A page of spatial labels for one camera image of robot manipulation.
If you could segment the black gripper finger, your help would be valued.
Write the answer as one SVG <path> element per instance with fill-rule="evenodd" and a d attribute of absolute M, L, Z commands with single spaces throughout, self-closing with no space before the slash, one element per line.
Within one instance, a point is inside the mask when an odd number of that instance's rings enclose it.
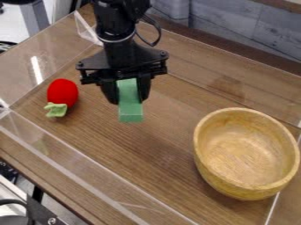
<path fill-rule="evenodd" d="M 137 84 L 138 84 L 140 100 L 141 102 L 144 102 L 149 98 L 152 91 L 152 75 L 140 74 L 137 77 Z"/>
<path fill-rule="evenodd" d="M 112 104 L 120 104 L 120 88 L 116 81 L 109 81 L 102 84 L 102 93 Z"/>

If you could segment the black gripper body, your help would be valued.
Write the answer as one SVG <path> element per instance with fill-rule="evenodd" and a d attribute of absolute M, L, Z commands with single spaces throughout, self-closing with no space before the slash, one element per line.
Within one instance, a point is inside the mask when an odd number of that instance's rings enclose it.
<path fill-rule="evenodd" d="M 102 85 L 109 81 L 138 78 L 149 75 L 154 78 L 168 73 L 170 55 L 154 47 L 145 47 L 134 40 L 124 43 L 108 43 L 104 50 L 82 59 L 76 68 L 81 72 L 81 83 Z"/>

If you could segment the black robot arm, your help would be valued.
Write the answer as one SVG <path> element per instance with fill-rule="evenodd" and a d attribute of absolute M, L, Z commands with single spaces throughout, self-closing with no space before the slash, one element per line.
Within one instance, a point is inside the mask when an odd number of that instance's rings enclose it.
<path fill-rule="evenodd" d="M 138 100 L 144 102 L 150 96 L 152 80 L 168 73 L 170 58 L 165 50 L 156 48 L 162 30 L 160 23 L 146 15 L 152 0 L 92 0 L 92 4 L 104 49 L 77 63 L 81 82 L 96 83 L 109 102 L 118 105 L 122 100 L 118 82 L 134 78 Z M 153 42 L 146 41 L 137 31 L 142 20 L 157 29 L 158 39 Z"/>

